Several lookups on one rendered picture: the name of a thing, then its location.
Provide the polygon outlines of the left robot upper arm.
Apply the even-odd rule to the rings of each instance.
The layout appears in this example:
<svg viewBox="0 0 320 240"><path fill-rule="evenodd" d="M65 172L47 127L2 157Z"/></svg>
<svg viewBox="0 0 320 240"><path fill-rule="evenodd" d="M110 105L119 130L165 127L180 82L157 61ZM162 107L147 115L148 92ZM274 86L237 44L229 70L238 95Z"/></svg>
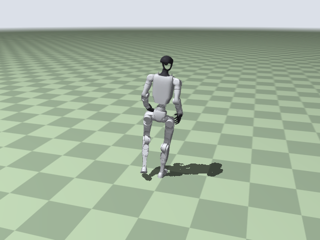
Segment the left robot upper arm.
<svg viewBox="0 0 320 240"><path fill-rule="evenodd" d="M147 99L147 98L150 96L150 94L149 94L148 91L149 91L149 89L151 88L154 75L155 75L155 74L149 74L149 75L147 76L147 78L146 78L146 82L145 82L145 84L144 84L143 92L142 92L142 94L141 94L141 96L142 96L143 98L146 98L146 99Z"/></svg>

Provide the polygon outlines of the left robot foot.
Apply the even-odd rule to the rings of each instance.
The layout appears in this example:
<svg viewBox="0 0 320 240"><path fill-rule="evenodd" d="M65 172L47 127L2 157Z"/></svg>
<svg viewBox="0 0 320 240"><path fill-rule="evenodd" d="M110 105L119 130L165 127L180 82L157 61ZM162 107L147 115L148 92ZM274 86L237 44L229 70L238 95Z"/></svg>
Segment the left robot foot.
<svg viewBox="0 0 320 240"><path fill-rule="evenodd" d="M145 166L143 166L143 167L141 168L140 173L146 174L146 173L147 173L147 168L146 168Z"/></svg>

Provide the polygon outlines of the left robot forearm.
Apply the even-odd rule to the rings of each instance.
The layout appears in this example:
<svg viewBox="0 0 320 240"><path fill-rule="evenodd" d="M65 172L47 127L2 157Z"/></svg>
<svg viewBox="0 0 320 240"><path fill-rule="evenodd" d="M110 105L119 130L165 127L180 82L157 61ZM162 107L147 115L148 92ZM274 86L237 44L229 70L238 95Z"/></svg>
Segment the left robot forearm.
<svg viewBox="0 0 320 240"><path fill-rule="evenodd" d="M151 108L151 107L149 106L149 101L148 101L149 99L148 99L148 98L141 97L141 100L142 100L142 102L143 102L143 106L146 107L146 109Z"/></svg>

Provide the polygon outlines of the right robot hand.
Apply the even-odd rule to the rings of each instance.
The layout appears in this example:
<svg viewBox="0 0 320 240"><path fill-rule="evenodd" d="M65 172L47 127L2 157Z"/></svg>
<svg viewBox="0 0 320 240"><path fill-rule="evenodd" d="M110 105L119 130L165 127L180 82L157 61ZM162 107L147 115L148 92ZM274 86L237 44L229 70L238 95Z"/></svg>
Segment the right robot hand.
<svg viewBox="0 0 320 240"><path fill-rule="evenodd" d="M180 120L181 120L181 117L183 116L182 114L180 114L179 116L178 116L178 114L176 113L176 114L174 114L174 115L177 115L177 117L175 117L174 119L176 119L175 121L175 125L176 124L179 124L180 123Z"/></svg>

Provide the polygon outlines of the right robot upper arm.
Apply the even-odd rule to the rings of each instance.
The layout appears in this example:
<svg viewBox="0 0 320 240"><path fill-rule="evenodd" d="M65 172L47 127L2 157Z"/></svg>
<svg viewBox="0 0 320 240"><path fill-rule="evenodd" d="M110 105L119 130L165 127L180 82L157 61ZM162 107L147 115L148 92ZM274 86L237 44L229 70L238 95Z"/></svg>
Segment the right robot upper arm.
<svg viewBox="0 0 320 240"><path fill-rule="evenodd" d="M174 98L172 100L172 103L174 105L179 105L182 81L178 78L173 77L173 84L175 85L175 87L174 87Z"/></svg>

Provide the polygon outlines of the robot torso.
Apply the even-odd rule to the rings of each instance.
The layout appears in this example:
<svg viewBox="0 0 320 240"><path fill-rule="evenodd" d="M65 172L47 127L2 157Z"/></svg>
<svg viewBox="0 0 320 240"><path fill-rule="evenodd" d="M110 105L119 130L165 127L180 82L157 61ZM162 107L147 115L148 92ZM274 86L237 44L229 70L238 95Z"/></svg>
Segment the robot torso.
<svg viewBox="0 0 320 240"><path fill-rule="evenodd" d="M173 97L174 87L173 84L173 74L169 74L169 76L161 76L156 73L153 77L153 86L152 86L152 96L154 102L157 103L157 107L153 111L152 120L164 123L167 115L167 111L165 109L166 105L170 102Z"/></svg>

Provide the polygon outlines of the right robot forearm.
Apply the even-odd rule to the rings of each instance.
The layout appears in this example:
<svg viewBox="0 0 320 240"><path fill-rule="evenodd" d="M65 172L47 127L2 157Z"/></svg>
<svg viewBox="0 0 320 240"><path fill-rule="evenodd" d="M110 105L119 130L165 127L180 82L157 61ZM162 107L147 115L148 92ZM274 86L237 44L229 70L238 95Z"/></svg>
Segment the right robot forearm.
<svg viewBox="0 0 320 240"><path fill-rule="evenodd" d="M181 99L179 98L179 104L175 104L176 112L177 115L179 116L180 114L183 115L183 110L182 110L182 104L181 104Z"/></svg>

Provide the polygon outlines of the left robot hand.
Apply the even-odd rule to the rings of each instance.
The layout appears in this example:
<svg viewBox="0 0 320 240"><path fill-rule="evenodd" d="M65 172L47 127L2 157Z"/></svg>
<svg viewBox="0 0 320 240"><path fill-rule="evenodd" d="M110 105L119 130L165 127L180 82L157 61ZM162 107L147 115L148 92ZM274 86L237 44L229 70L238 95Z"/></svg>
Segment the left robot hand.
<svg viewBox="0 0 320 240"><path fill-rule="evenodd" d="M150 108L147 109L148 111L154 112L154 108L152 108L152 106L149 104Z"/></svg>

